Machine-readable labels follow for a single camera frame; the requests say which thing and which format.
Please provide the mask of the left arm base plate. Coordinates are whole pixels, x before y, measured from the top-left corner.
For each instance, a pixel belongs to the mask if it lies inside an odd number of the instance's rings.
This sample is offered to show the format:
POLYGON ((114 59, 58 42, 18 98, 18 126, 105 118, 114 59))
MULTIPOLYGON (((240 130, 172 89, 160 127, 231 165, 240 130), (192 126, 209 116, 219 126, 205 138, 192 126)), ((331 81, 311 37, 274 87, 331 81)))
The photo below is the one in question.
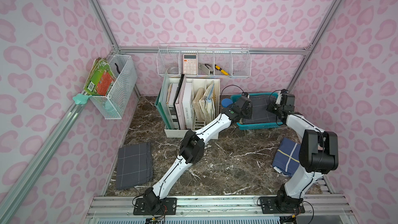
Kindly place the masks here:
POLYGON ((177 198, 165 198, 157 203, 147 204, 143 198, 138 198, 134 203, 133 215, 175 215, 177 198))

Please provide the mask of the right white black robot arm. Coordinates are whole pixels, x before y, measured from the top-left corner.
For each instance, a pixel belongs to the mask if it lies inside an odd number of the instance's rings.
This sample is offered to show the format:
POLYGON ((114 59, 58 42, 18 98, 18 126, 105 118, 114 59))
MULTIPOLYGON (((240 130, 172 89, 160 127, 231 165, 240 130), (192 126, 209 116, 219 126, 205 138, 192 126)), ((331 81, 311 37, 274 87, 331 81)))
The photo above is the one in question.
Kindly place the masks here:
POLYGON ((298 211, 305 193, 317 179, 337 169, 339 165, 338 137, 317 127, 295 111, 295 96, 288 90, 278 90, 267 111, 293 129, 301 139, 299 166, 293 176, 278 190, 275 205, 282 213, 298 211))

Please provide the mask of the teal plastic basket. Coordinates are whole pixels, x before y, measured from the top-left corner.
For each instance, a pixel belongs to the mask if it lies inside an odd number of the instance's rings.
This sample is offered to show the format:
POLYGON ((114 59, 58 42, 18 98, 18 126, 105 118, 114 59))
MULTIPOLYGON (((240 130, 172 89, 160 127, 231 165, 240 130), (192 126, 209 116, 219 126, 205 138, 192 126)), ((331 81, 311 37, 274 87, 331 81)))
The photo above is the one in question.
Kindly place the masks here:
MULTIPOLYGON (((269 94, 270 95, 271 93, 268 92, 268 93, 252 93, 252 94, 254 94, 254 95, 269 94)), ((240 130, 270 129, 270 128, 278 128, 279 126, 283 125, 283 123, 281 121, 276 122, 276 120, 279 120, 279 119, 277 119, 277 117, 276 117, 275 122, 272 122, 272 123, 248 124, 248 125, 242 124, 242 120, 241 120, 240 122, 237 123, 237 125, 239 126, 240 130)))

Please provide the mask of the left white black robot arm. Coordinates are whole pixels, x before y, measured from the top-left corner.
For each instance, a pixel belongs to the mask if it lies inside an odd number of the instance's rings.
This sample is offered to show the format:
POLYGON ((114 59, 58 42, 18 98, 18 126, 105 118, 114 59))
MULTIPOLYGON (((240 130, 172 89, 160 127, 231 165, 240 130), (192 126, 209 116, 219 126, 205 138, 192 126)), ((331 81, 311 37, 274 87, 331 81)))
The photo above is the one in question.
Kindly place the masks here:
POLYGON ((228 128, 233 122, 239 122, 241 119, 250 119, 251 117, 252 102, 248 98, 248 93, 244 92, 236 102, 224 108, 205 127, 197 131, 187 131, 181 140, 180 150, 173 165, 157 183, 144 192, 143 200, 146 209, 152 215, 163 212, 163 199, 169 195, 171 188, 179 180, 181 175, 201 160, 210 139, 228 128))

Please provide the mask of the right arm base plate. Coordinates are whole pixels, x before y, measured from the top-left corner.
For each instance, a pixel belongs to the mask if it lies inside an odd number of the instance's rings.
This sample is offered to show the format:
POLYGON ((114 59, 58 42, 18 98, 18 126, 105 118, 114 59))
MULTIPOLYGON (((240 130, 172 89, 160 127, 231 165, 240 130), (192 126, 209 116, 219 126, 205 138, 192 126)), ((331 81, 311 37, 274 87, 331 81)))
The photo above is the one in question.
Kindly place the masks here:
POLYGON ((303 214, 305 208, 302 199, 287 197, 260 197, 259 205, 263 214, 303 214))

